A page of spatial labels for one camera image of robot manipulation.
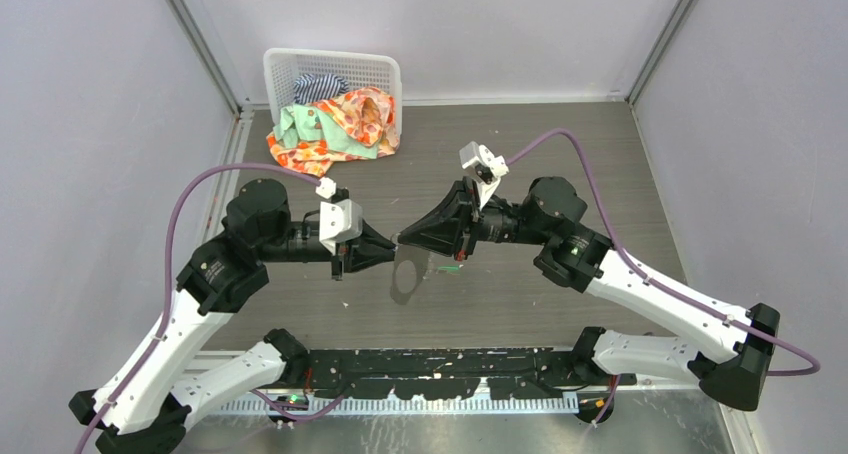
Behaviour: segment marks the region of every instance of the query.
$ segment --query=laundry basket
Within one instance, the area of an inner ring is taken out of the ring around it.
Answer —
[[[263,64],[274,124],[280,122],[280,109],[294,103],[294,81],[301,74],[336,74],[347,79],[351,90],[374,86],[394,97],[395,124],[400,137],[403,93],[400,67],[391,57],[311,49],[268,49]]]

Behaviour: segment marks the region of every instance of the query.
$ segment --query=striped shirt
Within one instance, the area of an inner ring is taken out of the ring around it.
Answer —
[[[294,81],[295,104],[331,99],[348,91],[347,79],[335,74],[302,74]]]

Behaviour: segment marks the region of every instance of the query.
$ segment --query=metal floor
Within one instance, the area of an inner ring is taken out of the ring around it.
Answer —
[[[330,176],[350,188],[368,222],[388,237],[435,207],[462,176],[458,151],[469,141],[509,157],[560,126],[572,129],[584,145],[607,209],[630,251],[682,279],[635,123],[623,103],[405,108],[397,155],[339,163]],[[273,163],[264,139],[271,127],[269,112],[255,113],[245,161]],[[537,151],[513,166],[498,195],[517,202],[534,178],[563,175],[590,204],[583,221],[600,230],[571,145],[553,139]],[[256,177],[243,172],[239,185]],[[319,199],[312,187],[277,177],[288,189],[294,216],[316,208]],[[567,346],[587,325],[634,334],[666,332],[614,304],[554,286],[532,265],[538,251],[534,246],[481,243],[455,273],[437,268],[458,263],[425,254],[427,278],[408,299],[392,295],[395,266],[390,264],[346,275],[342,282],[330,280],[328,265],[269,265],[271,284],[206,349],[247,349],[281,327],[309,348]],[[409,265],[398,266],[397,284],[404,291],[415,284]],[[189,433],[180,452],[733,452],[718,405],[697,390],[624,390],[611,421],[582,445],[585,424],[555,414],[332,417],[293,430],[265,429],[239,442],[267,425],[261,418],[209,417]],[[220,450],[224,446],[232,449]]]
[[[598,177],[605,205],[623,242],[642,261],[681,279],[682,269],[629,108],[624,103],[407,107],[399,152],[374,161],[334,165],[329,175],[350,189],[365,218],[390,237],[435,207],[462,177],[458,151],[469,141],[509,157],[539,134],[573,130]],[[245,161],[274,163],[265,136],[269,111],[255,113]],[[603,230],[577,156],[552,139],[515,164],[498,195],[520,202],[530,182],[565,176],[589,204],[583,222]],[[267,174],[245,171],[239,185]],[[293,217],[316,209],[311,186],[284,178]],[[269,265],[271,284],[254,295],[206,349],[247,349],[273,328],[286,328],[308,348],[568,346],[584,326],[643,334],[666,331],[607,301],[559,288],[533,266],[538,246],[480,243],[459,271],[432,255],[430,272],[405,305],[390,295],[394,266],[384,264],[342,282],[327,264]],[[397,285],[415,284],[411,264],[398,266]]]
[[[570,414],[325,417],[276,430],[262,417],[207,417],[179,453],[726,454],[718,405],[699,391],[622,391],[584,438]]]

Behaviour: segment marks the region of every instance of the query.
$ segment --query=gray wall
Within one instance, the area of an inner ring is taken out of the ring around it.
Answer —
[[[186,0],[240,100],[271,47],[394,57],[404,98],[623,98],[677,0]]]
[[[164,0],[0,0],[0,19],[0,450],[70,452],[67,401],[156,320],[170,209],[232,118]]]
[[[848,444],[846,26],[845,0],[699,0],[636,109],[690,282],[824,366],[766,383],[768,452]]]

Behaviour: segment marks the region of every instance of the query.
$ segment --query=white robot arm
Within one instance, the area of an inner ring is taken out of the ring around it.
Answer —
[[[186,430],[209,412],[245,392],[281,380],[305,362],[306,349],[286,331],[230,362],[191,378],[188,363],[206,341],[268,283],[264,262],[329,262],[332,275],[357,272],[394,259],[394,244],[362,218],[362,208],[324,179],[317,192],[318,221],[292,221],[282,184],[259,179],[245,185],[227,205],[224,232],[197,248],[177,276],[167,328],[140,370],[103,415],[97,441],[101,452],[170,452]],[[156,335],[160,319],[124,366],[103,387],[71,400],[87,424]]]
[[[513,204],[494,195],[508,172],[502,157],[472,142],[460,151],[460,159],[468,175],[454,182],[433,211],[401,232],[399,244],[457,260],[470,256],[478,241],[542,245],[533,264],[553,283],[615,302],[679,336],[630,336],[588,327],[573,350],[584,380],[622,373],[672,378],[698,384],[730,407],[756,409],[774,346],[729,321],[774,335],[777,311],[713,299],[629,257],[644,278],[628,267],[609,238],[580,223],[587,205],[565,179],[538,178],[524,201]],[[667,295],[649,279],[727,315],[728,321]]]

